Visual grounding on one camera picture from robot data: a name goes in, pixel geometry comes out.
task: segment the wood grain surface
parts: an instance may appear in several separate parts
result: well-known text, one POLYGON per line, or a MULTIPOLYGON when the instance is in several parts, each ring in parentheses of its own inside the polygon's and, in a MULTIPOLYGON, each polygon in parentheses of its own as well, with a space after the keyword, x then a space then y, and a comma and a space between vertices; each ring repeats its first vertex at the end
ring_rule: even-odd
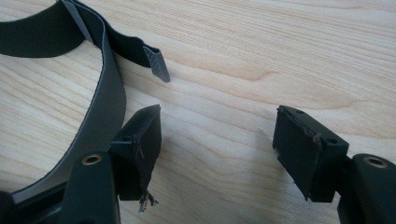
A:
MULTIPOLYGON (((172 81, 118 57, 127 115, 160 104, 160 204, 122 223, 338 223, 306 202, 272 149, 276 109, 298 107, 350 144, 396 162, 396 2, 84 0, 121 33, 163 51, 172 81)), ((0 21, 52 0, 0 1, 0 21)), ((62 157, 102 65, 85 42, 64 56, 0 55, 0 190, 34 183, 62 157)))

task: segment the strap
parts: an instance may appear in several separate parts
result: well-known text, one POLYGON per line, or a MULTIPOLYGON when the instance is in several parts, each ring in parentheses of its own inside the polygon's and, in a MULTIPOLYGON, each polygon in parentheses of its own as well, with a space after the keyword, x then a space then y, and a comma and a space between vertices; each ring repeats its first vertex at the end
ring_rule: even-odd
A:
POLYGON ((90 108, 73 143, 58 164, 43 178, 13 193, 16 203, 67 181, 75 158, 92 150, 108 151, 125 115, 125 91, 112 50, 151 67, 162 81, 170 81, 159 49, 137 37, 115 31, 96 11, 74 0, 56 2, 34 16, 0 22, 0 53, 29 58, 55 57, 91 41, 102 51, 103 68, 90 108))

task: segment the wood grain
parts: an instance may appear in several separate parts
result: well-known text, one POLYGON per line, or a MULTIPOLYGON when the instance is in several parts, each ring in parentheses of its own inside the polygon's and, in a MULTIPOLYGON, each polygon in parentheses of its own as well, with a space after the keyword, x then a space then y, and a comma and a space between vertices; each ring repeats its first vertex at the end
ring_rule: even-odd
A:
MULTIPOLYGON (((394 1, 84 0, 120 32, 163 51, 168 84, 118 57, 126 119, 163 108, 150 191, 160 204, 122 223, 338 223, 333 203, 306 202, 271 147, 276 108, 298 107, 341 135, 349 156, 396 162, 394 1)), ((0 20, 50 0, 1 1, 0 20)), ((62 157, 90 105, 100 50, 0 55, 0 189, 16 190, 62 157)))

